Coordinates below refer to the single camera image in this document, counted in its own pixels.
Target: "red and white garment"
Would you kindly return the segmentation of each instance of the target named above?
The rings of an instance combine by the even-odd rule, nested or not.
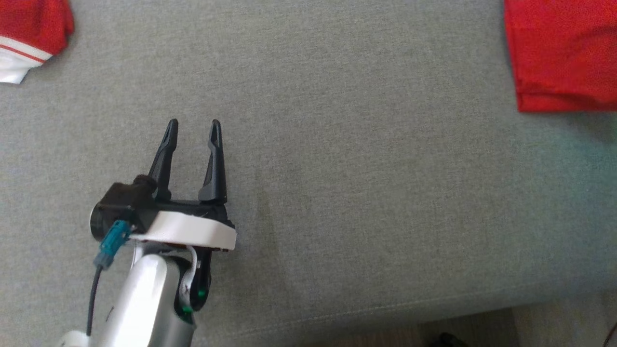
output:
[[[0,0],[0,82],[20,83],[66,48],[73,30],[68,0]]]

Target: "red garment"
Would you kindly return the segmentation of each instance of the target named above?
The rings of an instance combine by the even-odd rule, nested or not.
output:
[[[617,111],[617,0],[505,0],[518,110]]]
[[[19,83],[66,48],[73,30],[68,0],[0,0],[0,82]]]

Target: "gray couch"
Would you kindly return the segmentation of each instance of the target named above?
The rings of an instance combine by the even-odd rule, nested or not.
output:
[[[194,346],[298,345],[617,286],[614,114],[516,111],[500,1],[73,0],[70,47],[0,86],[0,339],[85,329],[94,203],[196,198],[223,125],[235,251]],[[131,249],[103,273],[94,337]]]

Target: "black cable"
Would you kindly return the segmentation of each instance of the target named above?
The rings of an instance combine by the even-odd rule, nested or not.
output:
[[[615,325],[613,325],[613,328],[611,329],[610,332],[608,332],[607,338],[606,340],[604,340],[604,344],[602,345],[603,347],[607,347],[608,343],[611,341],[611,338],[613,337],[613,334],[615,334],[615,330],[617,330],[617,323],[615,323]]]
[[[90,304],[88,305],[88,325],[86,326],[86,336],[90,336],[92,334],[92,321],[94,319],[94,297],[96,296],[96,288],[99,286],[99,279],[101,277],[102,271],[103,267],[97,266],[96,272],[94,273],[94,281],[92,282],[92,290],[90,291]]]

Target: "white stripe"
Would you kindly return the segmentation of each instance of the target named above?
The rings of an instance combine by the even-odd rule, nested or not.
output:
[[[43,63],[0,47],[0,69],[6,69],[7,64],[37,67],[41,66]]]
[[[28,44],[13,40],[12,38],[8,38],[5,36],[0,36],[0,44],[14,48],[20,52],[24,52],[25,54],[29,54],[44,61],[51,58],[51,54],[47,53],[46,51],[42,51],[38,48],[32,47]]]

